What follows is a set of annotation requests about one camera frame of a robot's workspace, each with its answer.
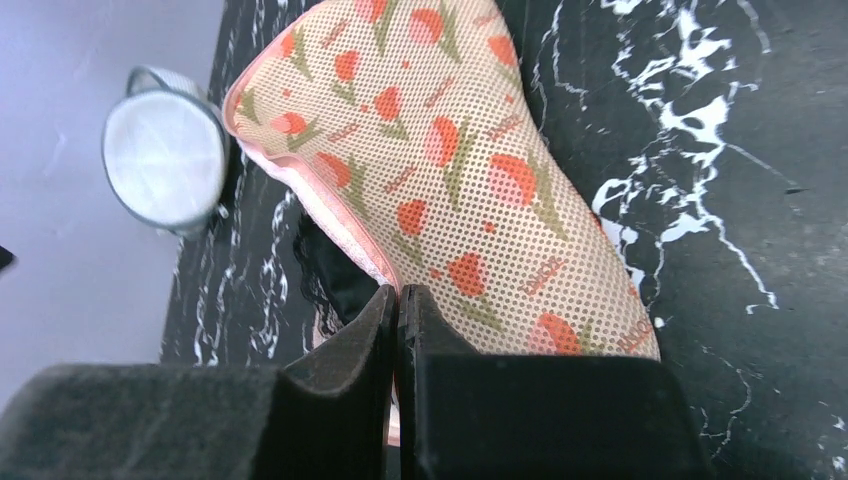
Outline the black bra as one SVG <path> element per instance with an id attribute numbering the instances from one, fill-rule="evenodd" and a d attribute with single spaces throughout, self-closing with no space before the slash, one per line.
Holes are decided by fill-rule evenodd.
<path id="1" fill-rule="evenodd" d="M 314 340 L 325 340 L 351 323 L 378 289 L 319 226 L 304 214 L 293 241 L 302 271 L 300 290 L 315 305 Z"/>

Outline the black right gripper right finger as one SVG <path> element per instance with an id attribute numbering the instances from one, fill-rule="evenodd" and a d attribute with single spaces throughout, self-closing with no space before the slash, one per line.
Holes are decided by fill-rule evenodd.
<path id="1" fill-rule="evenodd" d="M 428 288 L 400 294 L 396 386 L 406 479 L 710 479 L 683 391 L 638 357 L 492 355 Z"/>

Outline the floral mesh laundry bag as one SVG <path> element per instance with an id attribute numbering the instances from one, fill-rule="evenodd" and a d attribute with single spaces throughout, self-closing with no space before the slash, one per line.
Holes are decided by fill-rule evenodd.
<path id="1" fill-rule="evenodd" d="M 491 1 L 324 1 L 246 68 L 226 129 L 379 284 L 496 354 L 658 359 L 640 295 L 537 131 Z"/>

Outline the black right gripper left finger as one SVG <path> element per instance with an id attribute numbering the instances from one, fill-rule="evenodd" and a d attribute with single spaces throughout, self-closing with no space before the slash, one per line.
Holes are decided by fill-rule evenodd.
<path id="1" fill-rule="evenodd" d="M 397 295 L 284 367 L 66 364 L 1 417 L 5 479 L 381 479 Z"/>

